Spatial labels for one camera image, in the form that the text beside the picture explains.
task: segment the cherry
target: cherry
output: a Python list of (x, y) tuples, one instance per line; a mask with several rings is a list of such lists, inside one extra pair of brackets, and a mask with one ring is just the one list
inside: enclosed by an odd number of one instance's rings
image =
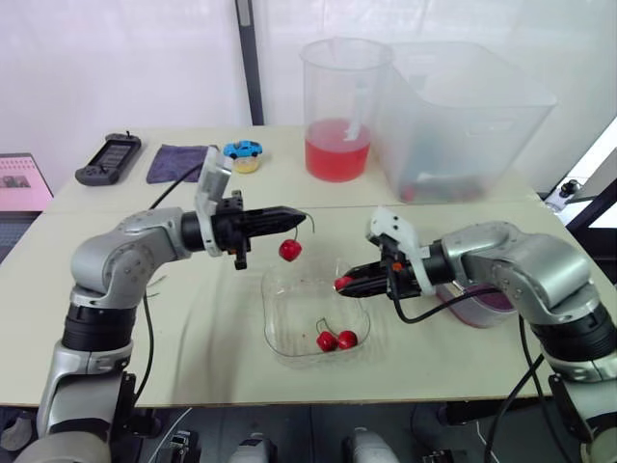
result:
[(317, 345), (324, 352), (331, 352), (335, 350), (337, 346), (335, 335), (329, 331), (322, 331), (317, 337)]
[(302, 246), (295, 239), (286, 239), (279, 247), (279, 256), (291, 262), (302, 253)]
[(338, 334), (338, 347), (341, 349), (351, 349), (358, 345), (358, 337), (353, 331), (345, 330)]
[(335, 280), (335, 289), (337, 291), (341, 291), (344, 287), (353, 282), (354, 279), (351, 277), (340, 277)]

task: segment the white wall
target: white wall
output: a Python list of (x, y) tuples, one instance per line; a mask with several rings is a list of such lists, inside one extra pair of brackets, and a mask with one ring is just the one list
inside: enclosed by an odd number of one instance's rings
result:
[(550, 191), (617, 114), (614, 0), (254, 0), (267, 123), (302, 123), (303, 44), (334, 35), (474, 41), (544, 83), (558, 105), (517, 167)]
[(0, 0), (0, 152), (53, 190), (112, 129), (250, 123), (231, 0)]
[[(298, 52), (332, 35), (476, 41), (545, 83), (558, 106), (517, 163), (538, 191), (617, 114), (614, 0), (254, 8), (267, 123), (302, 123)], [(54, 190), (111, 129), (251, 123), (245, 89), (232, 0), (0, 0), (0, 152), (32, 152)]]

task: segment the clear plastic bowl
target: clear plastic bowl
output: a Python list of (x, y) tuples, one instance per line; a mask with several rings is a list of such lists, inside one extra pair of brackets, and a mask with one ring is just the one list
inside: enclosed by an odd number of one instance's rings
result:
[[(292, 366), (347, 360), (362, 347), (370, 331), (368, 313), (359, 299), (339, 296), (333, 288), (349, 268), (340, 259), (302, 259), (281, 262), (263, 275), (264, 334), (280, 360)], [(316, 340), (317, 324), (324, 319), (335, 336), (343, 330), (356, 333), (358, 345), (323, 352)]]

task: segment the clear storage bin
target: clear storage bin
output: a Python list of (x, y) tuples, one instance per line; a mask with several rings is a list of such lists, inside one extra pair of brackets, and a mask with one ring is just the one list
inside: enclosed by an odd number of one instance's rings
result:
[[(304, 367), (323, 361), (340, 362), (353, 358), (362, 348), (370, 331), (368, 313), (360, 299), (342, 297), (334, 289), (335, 279), (349, 268), (338, 259), (302, 259), (282, 262), (264, 274), (264, 334), (284, 364)], [(335, 336), (344, 330), (356, 333), (358, 345), (323, 352), (316, 340), (324, 320)]]
[(555, 104), (520, 69), (472, 43), (396, 45), (374, 148), (410, 203), (484, 194)]

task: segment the toy car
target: toy car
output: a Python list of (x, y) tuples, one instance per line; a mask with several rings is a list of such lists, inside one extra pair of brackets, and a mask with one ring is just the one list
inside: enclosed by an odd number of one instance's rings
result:
[(261, 145), (257, 142), (251, 142), (249, 140), (240, 140), (236, 143), (229, 143), (225, 145), (223, 154), (231, 159), (237, 159), (239, 157), (258, 157), (262, 153)]

